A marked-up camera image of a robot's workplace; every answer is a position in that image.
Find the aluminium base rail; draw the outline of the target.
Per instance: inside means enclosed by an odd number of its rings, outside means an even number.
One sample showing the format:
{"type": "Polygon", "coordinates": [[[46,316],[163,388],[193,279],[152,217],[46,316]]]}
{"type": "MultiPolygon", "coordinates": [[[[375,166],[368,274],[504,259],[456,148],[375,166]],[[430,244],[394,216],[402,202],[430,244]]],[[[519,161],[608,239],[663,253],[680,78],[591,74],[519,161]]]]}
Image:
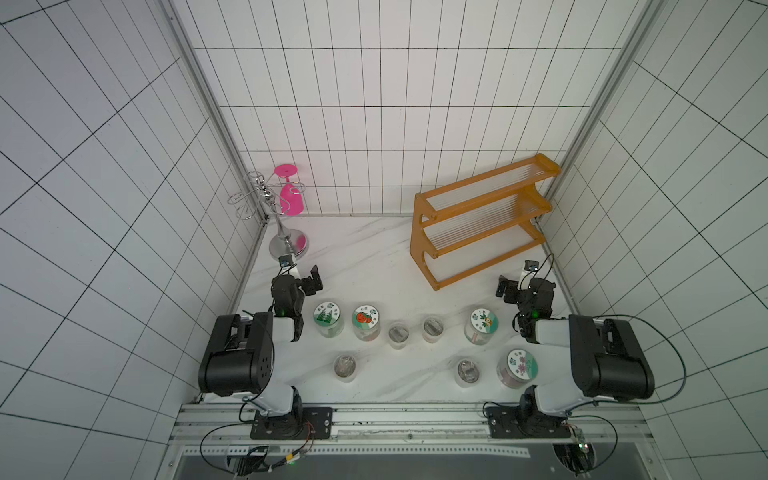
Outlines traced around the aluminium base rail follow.
{"type": "Polygon", "coordinates": [[[252,406],[184,405],[161,479],[665,479],[637,409],[590,409],[537,437],[508,406],[310,404],[295,433],[252,406]]]}

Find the jar with strawberry lid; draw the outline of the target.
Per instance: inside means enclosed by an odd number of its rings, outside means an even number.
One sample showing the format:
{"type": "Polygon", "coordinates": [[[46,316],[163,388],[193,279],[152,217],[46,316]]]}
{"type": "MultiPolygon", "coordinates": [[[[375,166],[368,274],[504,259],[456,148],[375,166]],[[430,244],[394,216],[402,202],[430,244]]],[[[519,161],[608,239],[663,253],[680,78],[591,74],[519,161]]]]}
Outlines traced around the jar with strawberry lid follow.
{"type": "Polygon", "coordinates": [[[372,305],[358,306],[352,314],[353,331],[361,341],[373,341],[380,333],[379,309],[372,305]]]}

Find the orange wooden three-tier shelf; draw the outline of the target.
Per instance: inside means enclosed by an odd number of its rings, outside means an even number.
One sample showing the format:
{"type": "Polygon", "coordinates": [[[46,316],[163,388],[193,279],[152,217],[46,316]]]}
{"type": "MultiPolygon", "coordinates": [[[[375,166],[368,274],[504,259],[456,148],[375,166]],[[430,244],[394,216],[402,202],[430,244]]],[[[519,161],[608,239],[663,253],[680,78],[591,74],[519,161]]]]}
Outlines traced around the orange wooden three-tier shelf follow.
{"type": "Polygon", "coordinates": [[[410,255],[438,291],[545,243],[534,220],[552,211],[537,184],[561,173],[542,153],[414,196],[410,255]],[[529,237],[517,246],[460,273],[439,280],[426,259],[436,260],[471,244],[519,227],[529,237]]]}

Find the jar with green tree lid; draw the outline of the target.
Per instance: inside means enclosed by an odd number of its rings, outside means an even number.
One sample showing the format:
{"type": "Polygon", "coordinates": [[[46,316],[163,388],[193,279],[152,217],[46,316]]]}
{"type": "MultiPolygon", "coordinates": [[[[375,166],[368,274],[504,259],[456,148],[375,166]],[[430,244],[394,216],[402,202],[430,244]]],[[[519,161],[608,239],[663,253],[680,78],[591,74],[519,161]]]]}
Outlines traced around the jar with green tree lid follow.
{"type": "Polygon", "coordinates": [[[313,312],[313,320],[319,333],[326,338],[340,335],[344,328],[341,309],[333,301],[320,303],[313,312]]]}

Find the jar with pink flower lid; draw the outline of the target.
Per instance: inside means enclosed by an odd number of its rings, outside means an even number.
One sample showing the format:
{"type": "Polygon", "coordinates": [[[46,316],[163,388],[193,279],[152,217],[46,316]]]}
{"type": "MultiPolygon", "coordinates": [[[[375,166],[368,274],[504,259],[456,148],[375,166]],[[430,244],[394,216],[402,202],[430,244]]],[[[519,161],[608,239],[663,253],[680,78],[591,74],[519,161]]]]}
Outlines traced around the jar with pink flower lid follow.
{"type": "Polygon", "coordinates": [[[535,380],[539,365],[535,356],[522,348],[514,348],[504,354],[497,364],[497,376],[510,389],[519,389],[535,380]]]}

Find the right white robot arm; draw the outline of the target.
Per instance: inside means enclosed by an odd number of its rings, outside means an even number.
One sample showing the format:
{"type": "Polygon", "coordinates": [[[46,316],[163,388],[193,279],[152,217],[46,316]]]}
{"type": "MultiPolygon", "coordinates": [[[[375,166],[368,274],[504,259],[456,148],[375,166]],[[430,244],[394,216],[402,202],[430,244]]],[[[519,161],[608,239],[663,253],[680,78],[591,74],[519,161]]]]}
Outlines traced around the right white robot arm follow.
{"type": "Polygon", "coordinates": [[[570,352],[569,374],[527,387],[512,408],[519,432],[527,437],[553,438],[576,408],[608,400],[645,400],[655,390],[654,375],[630,323],[578,314],[555,319],[555,288],[553,282],[528,272],[518,280],[501,276],[496,290],[505,303],[517,306],[513,328],[527,343],[570,352]]]}

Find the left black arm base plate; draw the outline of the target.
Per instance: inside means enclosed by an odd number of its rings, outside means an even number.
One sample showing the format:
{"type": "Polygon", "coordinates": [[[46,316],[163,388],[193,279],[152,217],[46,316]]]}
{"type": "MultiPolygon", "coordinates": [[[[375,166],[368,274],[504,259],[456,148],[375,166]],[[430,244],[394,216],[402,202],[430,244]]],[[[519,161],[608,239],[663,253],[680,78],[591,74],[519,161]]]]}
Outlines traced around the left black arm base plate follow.
{"type": "Polygon", "coordinates": [[[333,414],[331,407],[302,407],[281,416],[258,416],[251,426],[250,438],[274,441],[329,439],[333,414]]]}

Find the small clear seed container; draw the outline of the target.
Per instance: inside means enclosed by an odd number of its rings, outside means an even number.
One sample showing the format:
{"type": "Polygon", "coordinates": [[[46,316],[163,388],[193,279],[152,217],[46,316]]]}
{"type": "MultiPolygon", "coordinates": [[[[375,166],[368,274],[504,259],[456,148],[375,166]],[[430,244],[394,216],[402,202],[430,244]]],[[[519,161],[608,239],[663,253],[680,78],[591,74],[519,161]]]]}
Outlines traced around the small clear seed container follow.
{"type": "Polygon", "coordinates": [[[333,363],[333,372],[335,377],[344,383],[352,382],[358,371],[356,358],[351,354],[339,355],[333,363]]]}
{"type": "Polygon", "coordinates": [[[454,380],[460,388],[471,388],[477,385],[481,379],[481,371],[478,365],[470,358],[458,359],[452,372],[454,380]]]}
{"type": "Polygon", "coordinates": [[[426,342],[438,342],[445,331],[445,327],[440,318],[436,316],[426,317],[422,322],[422,335],[426,342]]]}
{"type": "Polygon", "coordinates": [[[410,329],[403,322],[393,322],[387,330],[387,338],[393,349],[401,350],[409,341],[410,329]]]}

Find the chrome glass holder stand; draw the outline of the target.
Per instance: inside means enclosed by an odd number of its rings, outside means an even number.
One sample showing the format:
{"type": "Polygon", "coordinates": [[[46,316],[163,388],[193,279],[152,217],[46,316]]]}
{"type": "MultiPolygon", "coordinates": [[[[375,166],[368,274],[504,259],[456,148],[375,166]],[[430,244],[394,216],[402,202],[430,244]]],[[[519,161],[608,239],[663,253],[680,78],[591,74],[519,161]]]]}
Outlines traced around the chrome glass holder stand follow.
{"type": "Polygon", "coordinates": [[[244,178],[247,188],[227,200],[236,207],[238,218],[250,220],[260,213],[265,220],[273,219],[277,233],[269,242],[270,255],[277,261],[279,256],[286,254],[293,254],[296,260],[300,259],[308,250],[309,240],[300,230],[285,225],[284,217],[295,216],[282,214],[279,202],[281,181],[274,170],[267,176],[256,170],[247,171],[244,178]]]}

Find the pink plastic wine glass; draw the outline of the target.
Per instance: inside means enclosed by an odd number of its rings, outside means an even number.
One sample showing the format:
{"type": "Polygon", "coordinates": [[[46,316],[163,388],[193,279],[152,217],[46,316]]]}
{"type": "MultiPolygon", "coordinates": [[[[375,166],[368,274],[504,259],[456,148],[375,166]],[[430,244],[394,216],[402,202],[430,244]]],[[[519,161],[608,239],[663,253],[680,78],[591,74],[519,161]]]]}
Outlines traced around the pink plastic wine glass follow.
{"type": "Polygon", "coordinates": [[[304,185],[298,181],[298,168],[294,164],[278,165],[275,175],[281,181],[279,193],[280,208],[283,215],[299,216],[305,210],[303,199],[304,185]]]}

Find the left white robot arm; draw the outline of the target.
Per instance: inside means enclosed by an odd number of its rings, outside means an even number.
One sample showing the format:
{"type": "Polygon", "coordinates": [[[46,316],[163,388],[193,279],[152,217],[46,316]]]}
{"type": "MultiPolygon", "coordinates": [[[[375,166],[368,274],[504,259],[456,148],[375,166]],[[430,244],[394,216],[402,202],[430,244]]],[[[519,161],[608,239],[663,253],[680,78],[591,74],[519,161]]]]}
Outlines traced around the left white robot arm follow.
{"type": "Polygon", "coordinates": [[[313,437],[325,426],[316,412],[304,409],[298,389],[277,380],[277,348],[296,343],[304,330],[303,305],[323,289],[319,269],[307,277],[281,270],[271,280],[271,304],[253,314],[219,316],[198,371],[199,389],[219,398],[239,397],[254,412],[242,421],[254,439],[313,437]]]}

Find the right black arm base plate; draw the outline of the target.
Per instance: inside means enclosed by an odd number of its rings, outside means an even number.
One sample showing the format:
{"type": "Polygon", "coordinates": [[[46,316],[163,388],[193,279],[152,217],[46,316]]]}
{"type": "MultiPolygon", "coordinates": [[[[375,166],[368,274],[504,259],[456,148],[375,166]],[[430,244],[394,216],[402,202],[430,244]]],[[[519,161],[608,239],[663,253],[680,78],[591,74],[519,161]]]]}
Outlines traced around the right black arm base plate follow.
{"type": "Polygon", "coordinates": [[[540,413],[527,414],[518,406],[486,403],[482,407],[493,439],[568,439],[571,432],[565,419],[540,413]]]}

